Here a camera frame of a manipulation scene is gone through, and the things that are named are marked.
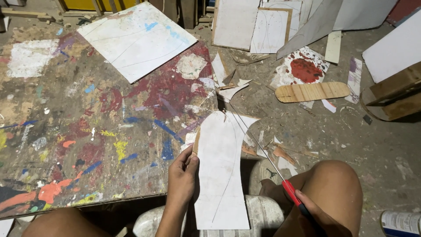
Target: wooden table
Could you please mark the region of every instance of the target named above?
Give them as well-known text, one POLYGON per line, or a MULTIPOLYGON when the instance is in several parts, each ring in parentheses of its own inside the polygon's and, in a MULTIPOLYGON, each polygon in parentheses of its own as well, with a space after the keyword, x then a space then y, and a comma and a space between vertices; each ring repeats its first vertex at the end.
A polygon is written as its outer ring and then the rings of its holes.
POLYGON ((1 52, 0 218, 164 195, 186 134, 216 109, 203 41, 130 85, 80 35, 58 29, 15 28, 1 52), (52 39, 40 76, 11 77, 15 44, 52 39), (177 72, 190 54, 207 62, 199 79, 177 72))

